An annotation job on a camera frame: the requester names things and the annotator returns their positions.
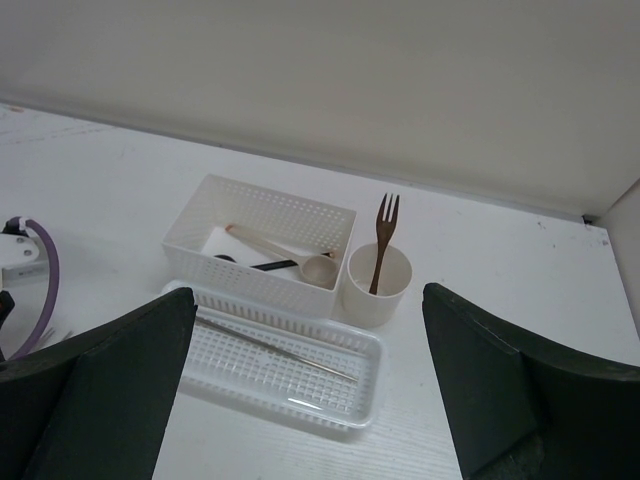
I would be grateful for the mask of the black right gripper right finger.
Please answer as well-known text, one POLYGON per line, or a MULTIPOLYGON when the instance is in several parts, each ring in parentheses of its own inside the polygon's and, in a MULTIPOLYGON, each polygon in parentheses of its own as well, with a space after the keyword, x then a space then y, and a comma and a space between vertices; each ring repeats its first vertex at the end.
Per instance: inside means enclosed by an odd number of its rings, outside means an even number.
POLYGON ((636 479, 639 369, 569 348, 438 283, 430 354, 465 479, 636 479))

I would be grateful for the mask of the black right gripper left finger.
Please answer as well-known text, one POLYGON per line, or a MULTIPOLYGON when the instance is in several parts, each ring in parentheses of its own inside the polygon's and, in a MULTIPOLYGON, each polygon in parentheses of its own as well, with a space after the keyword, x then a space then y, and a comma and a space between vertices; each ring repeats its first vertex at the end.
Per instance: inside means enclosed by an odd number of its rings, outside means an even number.
POLYGON ((180 287, 1 363, 4 479, 150 479, 195 323, 180 287))

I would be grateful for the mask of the black plastic spoon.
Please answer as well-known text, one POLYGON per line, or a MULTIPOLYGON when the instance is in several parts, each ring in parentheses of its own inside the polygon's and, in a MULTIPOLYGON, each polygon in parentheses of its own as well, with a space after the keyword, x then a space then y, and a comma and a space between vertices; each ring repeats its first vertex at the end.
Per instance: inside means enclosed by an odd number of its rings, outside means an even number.
MULTIPOLYGON (((320 272, 329 272, 329 271, 335 271, 338 269, 338 265, 334 261, 333 254, 331 252, 325 252, 323 253, 323 256, 327 257, 328 260, 320 261, 319 257, 316 257, 314 260, 309 260, 304 265, 304 271, 311 272, 313 268, 315 268, 316 270, 319 270, 320 272)), ((215 255, 215 258, 225 262, 236 263, 236 260, 233 257, 226 254, 217 254, 215 255)), ((264 272, 283 270, 283 269, 289 269, 294 267, 299 267, 299 264, 293 260, 279 260, 279 261, 271 261, 271 262, 252 265, 253 269, 257 269, 264 272)))

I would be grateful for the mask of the beige plastic spoon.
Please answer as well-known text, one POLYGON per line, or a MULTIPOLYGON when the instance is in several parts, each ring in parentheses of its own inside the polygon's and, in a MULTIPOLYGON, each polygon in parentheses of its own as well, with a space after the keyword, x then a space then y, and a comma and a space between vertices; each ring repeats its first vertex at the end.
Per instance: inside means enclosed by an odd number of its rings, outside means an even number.
POLYGON ((261 249, 272 252, 274 254, 277 254, 286 260, 295 261, 296 263, 299 264, 298 270, 299 270, 300 276, 306 283, 316 285, 318 287, 329 288, 338 275, 339 265, 337 263, 336 264, 338 265, 338 269, 335 271, 320 272, 315 268, 313 268, 311 272, 304 271, 304 265, 309 260, 314 260, 316 257, 319 257, 320 261, 327 261, 328 258, 324 257, 323 254, 299 255, 288 249, 285 249, 282 246, 279 246, 273 242, 270 242, 264 239, 262 236, 260 236, 258 233, 256 233, 251 229, 234 225, 234 224, 227 225, 225 227, 225 231, 228 234, 234 236, 235 238, 246 241, 253 246, 256 246, 261 249))

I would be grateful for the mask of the small silver metal fork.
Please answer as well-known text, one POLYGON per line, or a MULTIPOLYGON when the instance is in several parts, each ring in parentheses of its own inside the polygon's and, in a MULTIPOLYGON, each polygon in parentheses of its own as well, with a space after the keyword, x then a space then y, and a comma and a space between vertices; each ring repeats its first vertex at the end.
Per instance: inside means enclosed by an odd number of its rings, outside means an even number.
MULTIPOLYGON (((43 337, 41 338, 41 344, 45 345, 47 342, 49 342, 51 340, 51 338, 56 334, 56 330, 51 327, 48 330, 45 331, 43 337)), ((72 336, 73 331, 69 330, 64 336, 63 339, 68 339, 72 336)))

